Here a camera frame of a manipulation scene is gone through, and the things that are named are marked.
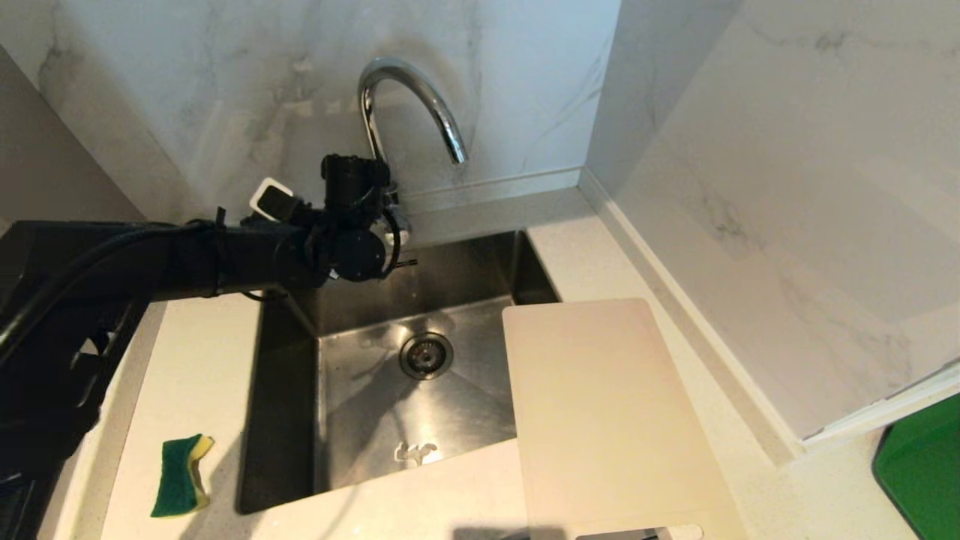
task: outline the faucet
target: faucet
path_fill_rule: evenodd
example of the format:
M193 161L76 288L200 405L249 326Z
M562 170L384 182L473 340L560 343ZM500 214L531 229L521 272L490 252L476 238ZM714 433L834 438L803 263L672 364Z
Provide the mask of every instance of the faucet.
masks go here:
M360 75L360 84L357 86L357 93L360 99L360 112L363 114L363 123L367 128L367 139L370 140L370 148L373 151L373 157L377 160L387 162L387 156L383 152L383 142L380 138L380 132L376 127L376 120L373 117L373 91L376 86L384 79L392 79L398 83L410 88L410 90L423 102L430 111L430 116L440 129L440 135L444 138L446 151L450 155L450 160L455 165L467 161L467 147L464 145L463 137L457 128L457 122L453 119L453 114L447 108L444 98L440 97L437 89L427 81L426 77L409 63L390 57L376 58L371 61ZM400 228L410 231L410 222L399 211L399 201L396 197L396 182L393 177L390 179L390 186L387 188L387 195L390 203L388 208L395 216Z

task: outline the stainless steel sink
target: stainless steel sink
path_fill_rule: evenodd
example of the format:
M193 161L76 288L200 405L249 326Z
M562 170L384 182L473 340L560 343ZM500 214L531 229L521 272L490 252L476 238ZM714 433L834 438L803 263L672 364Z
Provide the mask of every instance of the stainless steel sink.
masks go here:
M264 306L241 512L516 436L500 312L557 302L526 234L404 258L386 281Z

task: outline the wall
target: wall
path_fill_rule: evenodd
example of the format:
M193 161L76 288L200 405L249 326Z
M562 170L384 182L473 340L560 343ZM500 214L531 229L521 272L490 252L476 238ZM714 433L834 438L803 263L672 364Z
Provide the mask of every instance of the wall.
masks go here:
M956 3L657 4L624 2L588 170L794 433L960 355Z
M0 233L21 219L143 216L0 48Z
M0 0L0 42L153 219L234 220L265 176L323 199L325 154L370 152L356 84L399 56L468 142L455 169L422 105L382 85L401 195L584 164L618 0Z

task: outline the countertop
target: countertop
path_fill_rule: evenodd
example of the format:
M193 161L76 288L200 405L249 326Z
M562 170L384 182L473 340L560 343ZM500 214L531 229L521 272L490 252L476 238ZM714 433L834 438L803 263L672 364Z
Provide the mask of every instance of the countertop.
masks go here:
M414 216L413 225L429 243L526 228L563 301L646 299L751 538L914 538L871 476L879 432L785 466L771 462L576 188ZM525 525L516 440L238 515L233 496L258 314L259 305L240 295L168 304L116 471L104 538L467 540ZM150 518L161 443L197 432L216 440L200 464L210 507Z

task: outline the cable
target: cable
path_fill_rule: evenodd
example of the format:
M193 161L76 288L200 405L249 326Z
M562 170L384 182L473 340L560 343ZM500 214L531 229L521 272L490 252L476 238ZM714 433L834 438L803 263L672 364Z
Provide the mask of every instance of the cable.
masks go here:
M253 300L253 301L255 301L255 302L274 302L274 301L276 301L276 300L283 300L283 299L285 299L286 297L290 296L290 295L288 295L288 294L286 294L286 293L281 294L281 295L277 295L277 296L267 296L266 294L258 295L258 294L254 294L254 293L252 293L252 292L250 292L250 291L247 291L247 290L242 290L242 291L240 291L240 294L246 296L247 298L249 298L249 299L251 299L251 300Z
M71 260L59 274L44 283L39 291L4 323L2 330L0 330L0 369L7 364L16 348L20 346L24 338L30 334L30 331L43 319L60 297L98 262L143 240L196 233L212 227L213 224L210 222L193 221L181 227L155 227L118 234Z
M390 264L380 273L380 279L383 280L390 275L396 268L396 262L400 259L400 226L396 223L394 214L389 209L383 209L383 217L390 224L390 230L394 234L394 250L390 254Z

